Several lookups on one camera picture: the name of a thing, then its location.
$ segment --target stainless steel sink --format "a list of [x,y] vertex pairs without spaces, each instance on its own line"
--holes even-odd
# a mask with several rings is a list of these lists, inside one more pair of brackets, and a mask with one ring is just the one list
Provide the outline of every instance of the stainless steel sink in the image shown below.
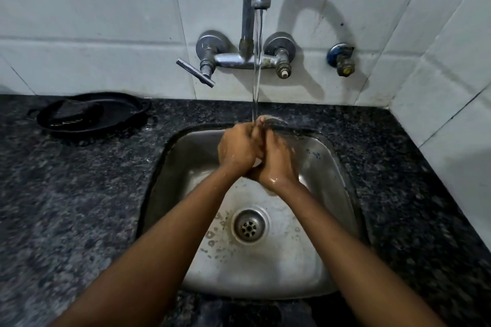
[[[218,168],[217,145],[223,132],[190,132],[168,148],[140,220],[140,232]],[[360,237],[360,215],[328,141],[317,134],[283,136],[295,149],[300,181],[350,233]],[[225,195],[183,288],[246,299],[294,299],[336,290],[290,208],[246,178],[240,178]]]

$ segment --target person's left arm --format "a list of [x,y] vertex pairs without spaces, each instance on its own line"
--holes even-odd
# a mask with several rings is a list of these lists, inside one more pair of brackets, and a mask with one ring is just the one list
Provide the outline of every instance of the person's left arm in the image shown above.
[[105,270],[52,324],[157,325],[173,303],[225,193],[262,157],[252,123],[225,131],[220,167]]

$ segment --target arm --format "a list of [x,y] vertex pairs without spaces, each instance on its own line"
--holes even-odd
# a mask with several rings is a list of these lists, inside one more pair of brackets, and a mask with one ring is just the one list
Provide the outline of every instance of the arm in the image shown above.
[[53,325],[157,325],[225,193],[262,156],[252,130],[252,123],[244,123],[225,131],[218,170],[140,237]]
[[298,181],[286,141],[271,130],[266,134],[266,163],[254,169],[251,177],[273,190],[291,208],[364,325],[445,326],[402,279],[312,197]]

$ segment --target person's left hand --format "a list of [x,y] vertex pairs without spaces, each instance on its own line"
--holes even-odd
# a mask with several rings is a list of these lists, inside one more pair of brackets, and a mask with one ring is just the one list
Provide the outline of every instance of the person's left hand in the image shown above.
[[231,165],[240,175],[254,166],[256,158],[262,159],[262,129],[254,123],[239,123],[225,131],[218,144],[218,160],[222,166]]

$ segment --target faucet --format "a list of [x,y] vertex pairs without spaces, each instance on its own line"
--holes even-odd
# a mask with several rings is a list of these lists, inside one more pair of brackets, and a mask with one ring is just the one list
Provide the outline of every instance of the faucet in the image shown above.
[[[270,6],[271,0],[242,0],[242,34],[238,52],[232,52],[233,46],[224,34],[207,30],[196,43],[196,54],[201,60],[199,70],[182,59],[178,59],[176,64],[211,88],[215,85],[212,74],[217,66],[254,69],[254,11]],[[292,73],[290,63],[295,53],[296,45],[292,36],[286,32],[275,32],[264,42],[261,68],[276,69],[279,78],[286,79]]]

